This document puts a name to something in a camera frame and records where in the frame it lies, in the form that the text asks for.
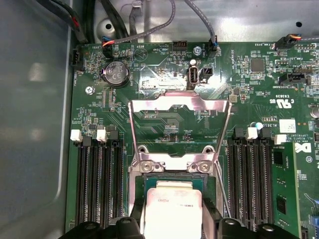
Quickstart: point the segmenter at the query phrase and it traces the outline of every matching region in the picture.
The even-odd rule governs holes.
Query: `metal panel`
[[[113,0],[124,21],[128,22],[130,0]],[[172,40],[203,41],[209,34],[198,16],[183,0],[175,0],[176,16],[171,25],[152,34],[146,42]],[[203,10],[218,36],[218,41],[277,41],[288,33],[303,36],[319,35],[317,0],[194,0]],[[142,32],[166,22],[170,15],[167,0],[145,0],[144,15],[137,18],[137,31]],[[114,37],[102,5],[96,4],[95,27],[97,36]]]
[[[33,0],[2,0],[0,16],[0,238],[55,239],[64,233],[70,34]]]

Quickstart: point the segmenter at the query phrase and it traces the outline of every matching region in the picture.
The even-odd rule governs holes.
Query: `white slot latch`
[[[247,140],[249,139],[257,139],[258,138],[258,132],[256,127],[248,127],[247,132],[245,134],[245,138]]]
[[[275,142],[275,145],[287,142],[287,135],[286,134],[275,135],[274,142]]]
[[[98,129],[96,132],[96,140],[105,143],[107,139],[108,138],[106,136],[106,130],[105,129]]]
[[[81,134],[81,130],[79,129],[72,129],[70,139],[74,142],[82,142],[83,136]]]

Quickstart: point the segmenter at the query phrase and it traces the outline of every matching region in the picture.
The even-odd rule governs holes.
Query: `gray cable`
[[[131,14],[130,14],[130,17],[129,17],[130,36],[137,35],[135,17],[136,17],[136,15],[139,12],[140,12],[140,10],[136,9],[135,7],[133,7],[132,10],[131,10]],[[133,39],[131,42],[132,43],[138,43],[138,40],[137,39]]]
[[[307,38],[301,38],[300,41],[316,41],[319,40],[319,36],[312,36],[312,37],[307,37]]]
[[[156,27],[153,27],[151,28],[150,30],[147,30],[143,33],[139,33],[135,36],[129,36],[129,37],[125,37],[125,38],[122,38],[122,39],[116,39],[114,40],[114,43],[122,43],[122,42],[126,42],[126,41],[132,41],[134,39],[138,39],[138,38],[141,38],[141,37],[145,37],[145,36],[148,36],[150,34],[152,34],[153,32],[156,32],[164,27],[167,27],[168,25],[171,24],[171,22],[173,21],[174,17],[175,17],[175,13],[176,13],[176,6],[175,6],[175,1],[174,0],[169,0],[170,3],[171,3],[171,14],[170,14],[170,17],[169,17],[169,20],[159,26],[156,26]]]
[[[199,16],[199,18],[203,21],[205,26],[207,27],[207,30],[209,31],[210,38],[212,43],[215,43],[215,32],[213,29],[213,26],[211,25],[208,18],[205,16],[205,14],[193,3],[192,0],[184,0],[185,3]]]

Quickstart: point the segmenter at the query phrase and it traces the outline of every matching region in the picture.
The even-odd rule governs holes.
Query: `label sticker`
[[[280,133],[296,133],[296,121],[294,119],[279,120]]]

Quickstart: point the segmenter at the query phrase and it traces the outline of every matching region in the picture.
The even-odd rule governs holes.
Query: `orange wire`
[[[108,41],[102,44],[102,47],[105,47],[106,45],[114,44],[114,41]]]

